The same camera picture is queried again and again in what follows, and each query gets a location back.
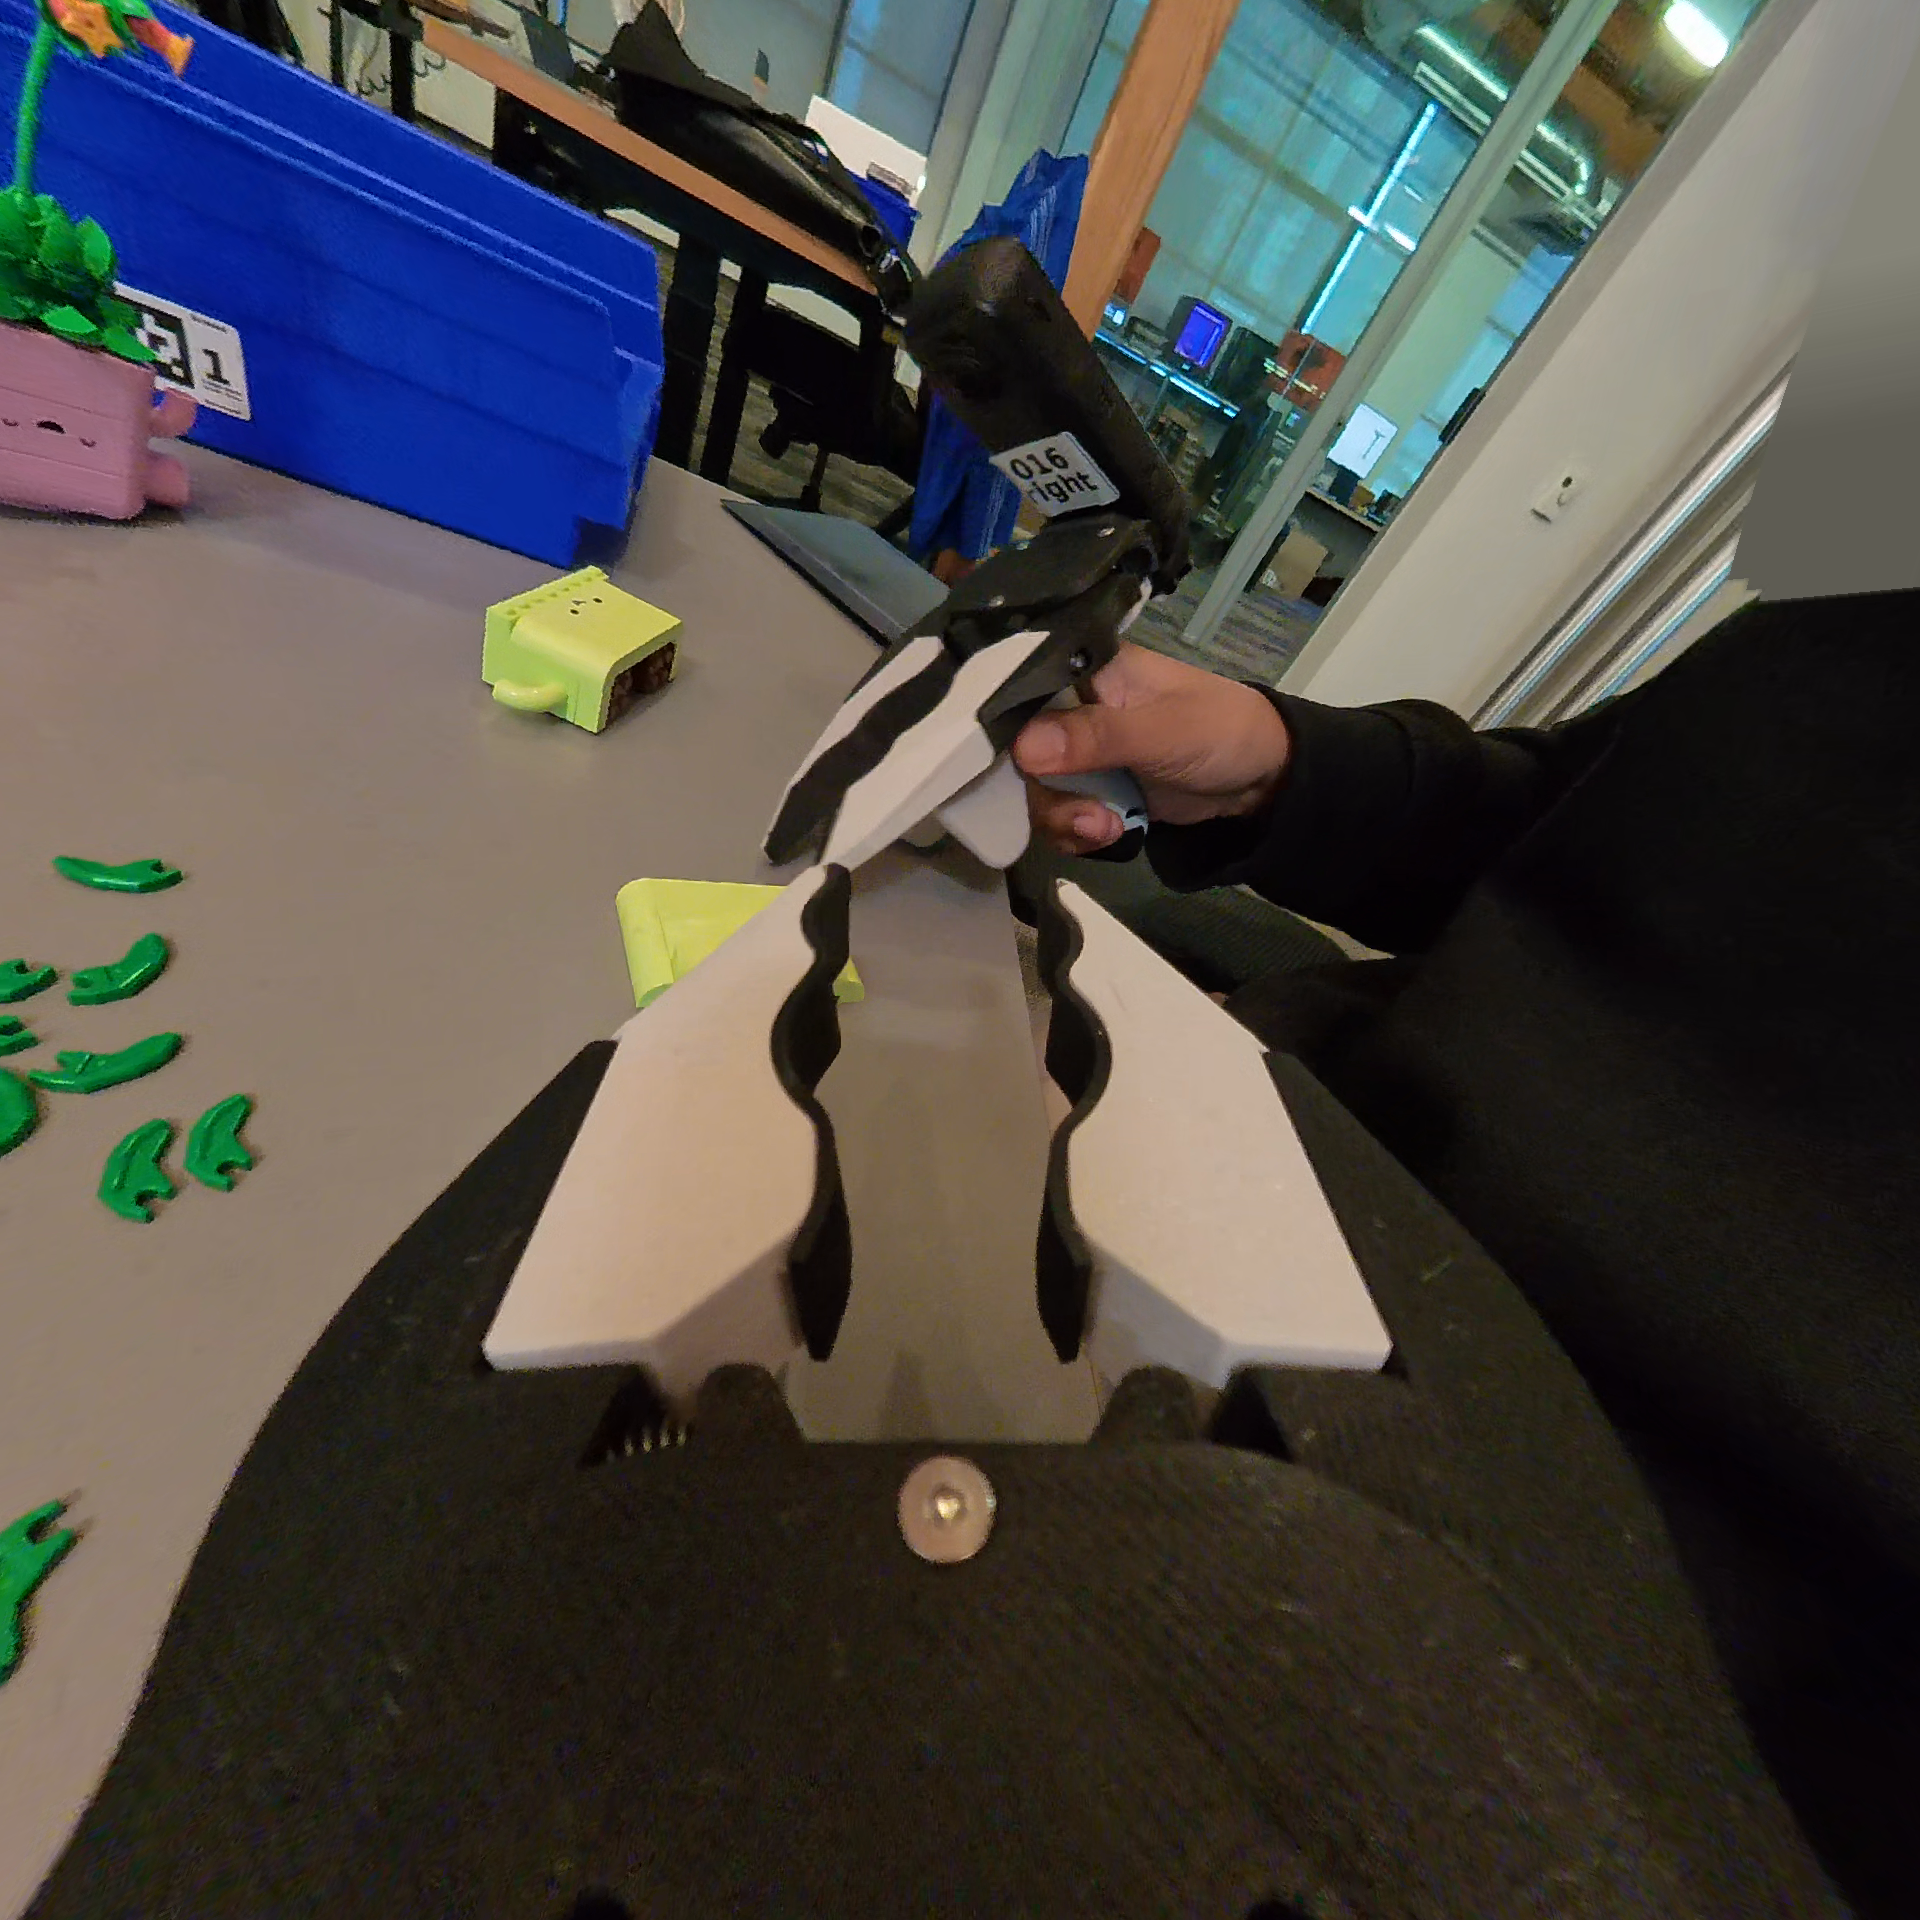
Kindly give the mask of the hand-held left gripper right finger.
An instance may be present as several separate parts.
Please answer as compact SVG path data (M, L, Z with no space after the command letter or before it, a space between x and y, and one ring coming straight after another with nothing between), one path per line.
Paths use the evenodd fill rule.
M1054 1355L1228 1388L1254 1366L1382 1370L1392 1339L1261 1043L1080 885L1037 909Z

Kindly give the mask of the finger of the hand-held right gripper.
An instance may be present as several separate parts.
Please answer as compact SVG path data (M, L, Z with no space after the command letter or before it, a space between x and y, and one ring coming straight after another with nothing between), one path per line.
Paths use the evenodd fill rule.
M985 778L1054 697L1049 642L1040 628L1017 632L956 664L939 703L848 785L822 863L859 870Z
M939 633L901 639L854 687L791 778L764 835L764 861L822 853L854 785L866 780L949 697L958 661Z

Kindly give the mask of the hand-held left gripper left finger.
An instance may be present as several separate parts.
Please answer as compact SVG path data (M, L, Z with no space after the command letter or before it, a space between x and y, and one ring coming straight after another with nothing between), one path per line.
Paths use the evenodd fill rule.
M823 1360L854 1237L820 1081L842 1049L850 874L782 887L618 1036L482 1353L637 1366L687 1405L720 1366Z

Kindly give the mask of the medium lime smooth tile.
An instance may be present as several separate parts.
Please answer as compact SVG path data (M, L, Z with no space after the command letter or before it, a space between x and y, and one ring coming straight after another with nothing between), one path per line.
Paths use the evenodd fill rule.
M671 926L674 985L791 891L791 887L765 881L654 880L661 881L664 891L671 891L671 906L661 916Z

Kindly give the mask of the long lime curved brick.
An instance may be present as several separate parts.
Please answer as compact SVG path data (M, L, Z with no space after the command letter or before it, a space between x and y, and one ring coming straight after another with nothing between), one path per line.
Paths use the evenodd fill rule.
M668 991L675 980L671 926L661 916L674 893L659 880L629 880L616 893L616 924L637 1009Z

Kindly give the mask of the large lime brick assembly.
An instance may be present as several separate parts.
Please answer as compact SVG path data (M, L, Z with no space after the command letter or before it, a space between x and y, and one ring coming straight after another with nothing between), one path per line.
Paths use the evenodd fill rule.
M603 734L664 693L682 621L586 565L483 611L482 681L495 704Z

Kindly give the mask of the person's right hand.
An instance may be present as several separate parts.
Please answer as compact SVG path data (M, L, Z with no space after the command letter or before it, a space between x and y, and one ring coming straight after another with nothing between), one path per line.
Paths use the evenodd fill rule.
M1117 811L1066 778L1125 773L1147 818L1170 828L1263 816L1291 756L1283 715L1261 687L1124 644L1072 706L1037 712L1012 748L1029 822L1060 853L1117 844Z

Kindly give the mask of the dark grey flat panel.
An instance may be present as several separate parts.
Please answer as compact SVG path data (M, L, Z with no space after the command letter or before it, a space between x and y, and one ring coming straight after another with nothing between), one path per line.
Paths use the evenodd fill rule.
M866 523L729 496L725 511L878 644L906 636L949 585Z

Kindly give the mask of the wooden pillar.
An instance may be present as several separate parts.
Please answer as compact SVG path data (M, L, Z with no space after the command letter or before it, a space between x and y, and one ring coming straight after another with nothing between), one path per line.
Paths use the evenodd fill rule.
M1151 3L1092 148L1065 303L1094 336L1240 3Z

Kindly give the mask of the black bag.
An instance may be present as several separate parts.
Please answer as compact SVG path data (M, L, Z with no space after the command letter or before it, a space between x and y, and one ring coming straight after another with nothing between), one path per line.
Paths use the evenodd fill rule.
M597 73L611 84L618 121L629 131L866 266L905 259L906 275L917 272L906 243L885 226L876 201L823 138L804 121L708 76L661 5L639 5L637 16L616 28Z

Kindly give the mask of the wooden office desk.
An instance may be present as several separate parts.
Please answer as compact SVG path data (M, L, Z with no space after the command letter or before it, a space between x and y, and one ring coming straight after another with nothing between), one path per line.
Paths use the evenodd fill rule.
M866 266L616 117L607 79L567 61L567 78L492 46L498 28L445 22L415 5L422 43L492 84L498 168L594 214L631 210L665 226L674 266L661 300L664 387L656 452L686 467L721 265L740 285L721 336L698 469L729 480L746 389L764 379L776 412L771 456L812 444L911 480L922 412L897 379L900 319L919 278L905 259Z

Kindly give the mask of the scattered green leaf pieces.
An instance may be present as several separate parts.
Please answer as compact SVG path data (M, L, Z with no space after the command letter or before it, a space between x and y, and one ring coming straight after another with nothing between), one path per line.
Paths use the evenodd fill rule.
M179 887L185 873L162 854L100 861L55 853L51 870L86 891L150 899ZM4 958L4 1062L35 1049L37 1032L15 1009L66 985L69 1006L102 1010L149 994L171 970L174 947L160 931L138 932L117 958L59 970L26 955ZM26 1147L53 1099L94 1099L153 1078L185 1053L178 1028L157 1028L117 1046L66 1046L47 1067L2 1072L2 1151ZM98 1203L117 1220L150 1224L160 1206L179 1195L179 1180L207 1190L234 1190L258 1167L249 1136L255 1100L249 1091L212 1100L188 1128L173 1117L145 1117L109 1144L94 1180ZM77 1542L69 1526L69 1502L51 1500L15 1514L2 1529L2 1681L21 1666L29 1647L35 1602Z

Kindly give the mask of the blue plastic bin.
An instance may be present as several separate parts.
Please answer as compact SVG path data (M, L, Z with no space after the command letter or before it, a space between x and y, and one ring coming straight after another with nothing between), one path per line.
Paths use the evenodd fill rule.
M61 56L37 182L119 281L244 338L252 419L195 440L567 571L631 523L661 412L654 249L156 5L196 46Z

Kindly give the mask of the white printed tag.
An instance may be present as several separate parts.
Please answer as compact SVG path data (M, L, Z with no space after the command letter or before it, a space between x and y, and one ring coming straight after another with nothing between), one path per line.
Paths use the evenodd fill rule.
M126 281L115 292L136 315L134 333L153 355L160 387L227 418L252 419L244 338L234 326Z

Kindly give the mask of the pink toy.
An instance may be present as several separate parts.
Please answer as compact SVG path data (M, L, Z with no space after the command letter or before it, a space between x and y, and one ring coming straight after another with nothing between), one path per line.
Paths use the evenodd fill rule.
M150 54L173 73L191 38L145 3L35 5L4 136L2 501L53 514L132 519L183 507L188 474L157 440L179 438L191 399L162 390L106 227L37 182L47 84L61 56Z

